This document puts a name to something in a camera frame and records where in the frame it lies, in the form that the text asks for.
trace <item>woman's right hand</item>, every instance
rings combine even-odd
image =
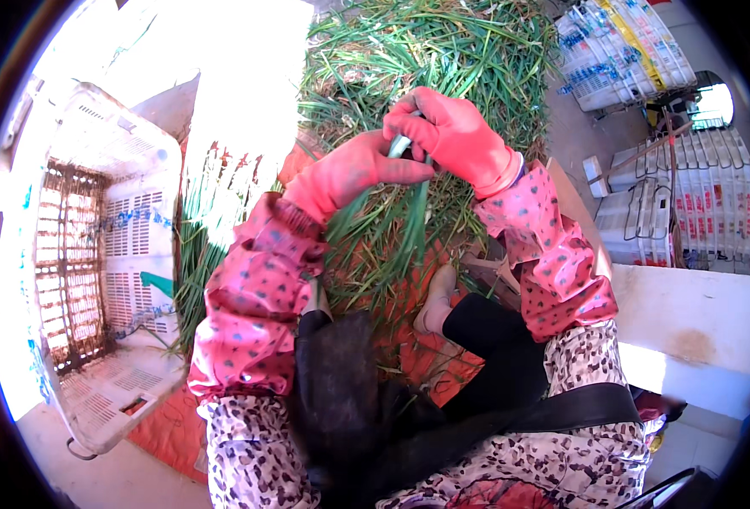
[[[418,110],[425,118],[411,115]],[[416,160],[428,152],[441,168],[470,183],[478,199],[504,190],[522,171],[522,154],[505,146],[469,100],[418,87],[403,96],[383,122],[386,139],[409,137]]]

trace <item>woman's left hand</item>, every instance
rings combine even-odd
[[[380,129],[353,137],[293,178],[284,199],[326,224],[377,183],[414,184],[433,177],[430,165],[386,157],[390,144]]]

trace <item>green strap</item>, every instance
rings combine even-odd
[[[144,287],[153,284],[155,287],[157,287],[158,290],[165,293],[169,299],[174,298],[174,280],[163,278],[156,274],[152,274],[151,272],[141,272],[140,282]]]

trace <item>pink rubber glove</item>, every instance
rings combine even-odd
[[[411,115],[417,110],[425,119]],[[386,139],[409,137],[415,159],[429,152],[441,168],[470,183],[478,199],[504,190],[522,172],[522,154],[506,147],[466,99],[418,87],[394,105],[383,124]]]
[[[390,143],[380,129],[353,137],[293,178],[284,199],[325,225],[332,214],[379,182],[414,184],[434,176],[430,165],[387,158]]]

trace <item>white plastic crate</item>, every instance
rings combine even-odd
[[[613,165],[645,147],[615,154]],[[646,176],[670,178],[668,144],[610,175],[613,191]],[[675,142],[675,212],[685,249],[750,261],[750,156],[734,127],[687,132]]]
[[[57,130],[25,207],[34,228],[22,281],[42,393],[73,438],[108,452],[185,381],[166,354],[178,337],[170,296],[182,170],[176,140],[81,83],[54,108]],[[25,126],[48,129],[49,126]]]
[[[696,77],[668,28],[647,3],[585,0],[556,21],[560,50],[553,61],[585,112],[688,87]],[[645,65],[654,66],[650,76]]]
[[[596,227],[613,263],[672,266],[669,182],[644,178],[601,200]]]

